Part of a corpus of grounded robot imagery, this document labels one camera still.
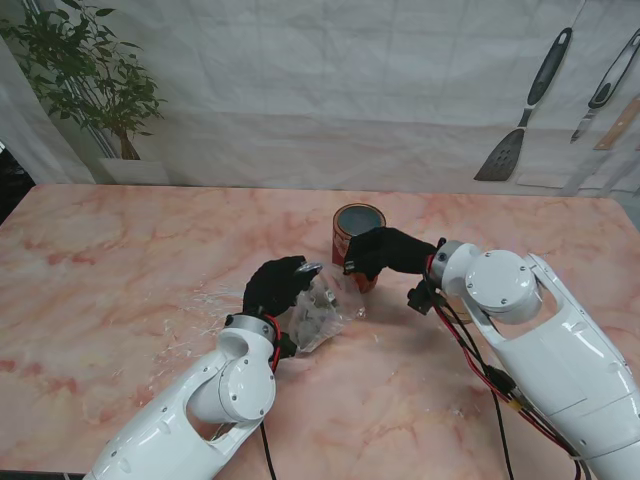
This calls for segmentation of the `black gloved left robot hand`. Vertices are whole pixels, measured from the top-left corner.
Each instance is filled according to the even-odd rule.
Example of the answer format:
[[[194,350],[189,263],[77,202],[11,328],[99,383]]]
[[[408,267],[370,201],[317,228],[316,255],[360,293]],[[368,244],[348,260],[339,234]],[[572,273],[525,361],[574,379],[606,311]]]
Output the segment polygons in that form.
[[[242,312],[256,317],[278,317],[296,305],[307,291],[321,265],[307,265],[304,256],[289,256],[265,262],[246,284]]]

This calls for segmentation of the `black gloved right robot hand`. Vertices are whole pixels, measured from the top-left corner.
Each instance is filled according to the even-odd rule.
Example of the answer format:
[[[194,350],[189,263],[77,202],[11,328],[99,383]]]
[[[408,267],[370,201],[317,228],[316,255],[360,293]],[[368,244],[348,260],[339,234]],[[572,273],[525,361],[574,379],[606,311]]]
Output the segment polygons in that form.
[[[376,227],[351,238],[343,273],[363,274],[369,281],[385,268],[421,275],[436,247],[396,228]]]

